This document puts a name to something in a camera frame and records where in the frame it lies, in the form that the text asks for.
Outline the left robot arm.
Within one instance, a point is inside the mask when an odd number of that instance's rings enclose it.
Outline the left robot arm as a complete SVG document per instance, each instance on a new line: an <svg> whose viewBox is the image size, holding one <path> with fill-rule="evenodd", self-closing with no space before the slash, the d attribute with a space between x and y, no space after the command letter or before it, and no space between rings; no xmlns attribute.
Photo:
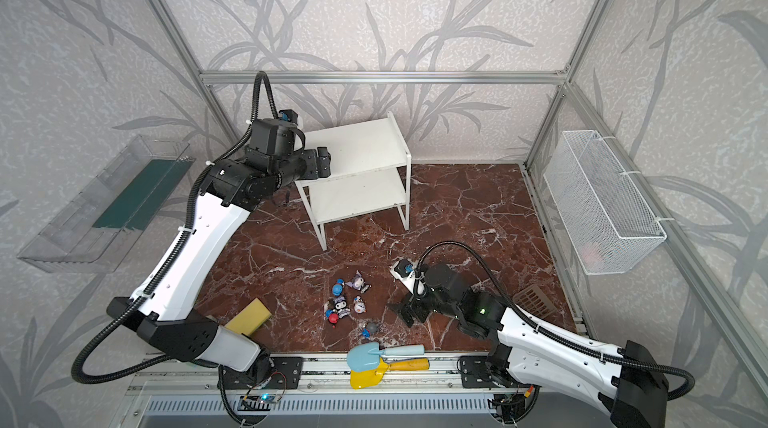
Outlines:
<svg viewBox="0 0 768 428"><path fill-rule="evenodd" d="M226 244L262 201L295 181L330 174L328 149L308 147L297 113L277 109L267 73L258 72L244 135L207 162L192 185L174 242L130 296L112 300L111 322L75 357L72 379L84 385L107 383L177 360L230 369L254 384L266 382L274 370L269 352L194 306ZM88 358L121 326L160 351L160 356L112 373L87 373Z"/></svg>

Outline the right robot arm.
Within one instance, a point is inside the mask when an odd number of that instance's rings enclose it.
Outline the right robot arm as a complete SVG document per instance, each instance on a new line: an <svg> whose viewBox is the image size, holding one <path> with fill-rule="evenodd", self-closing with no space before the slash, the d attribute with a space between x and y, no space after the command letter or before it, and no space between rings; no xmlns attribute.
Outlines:
<svg viewBox="0 0 768 428"><path fill-rule="evenodd" d="M445 263L428 264L445 245L438 242L416 262L401 259L392 266L391 275L408 291L392 308L408 326L436 313L456 320L460 332L491 341L485 365L495 383L557 391L606 414L616 427L662 427L668 403L694 388L693 374L657 363L639 343L600 342L530 314L513 302L474 249L449 244L478 262L493 291L472 288Z"/></svg>

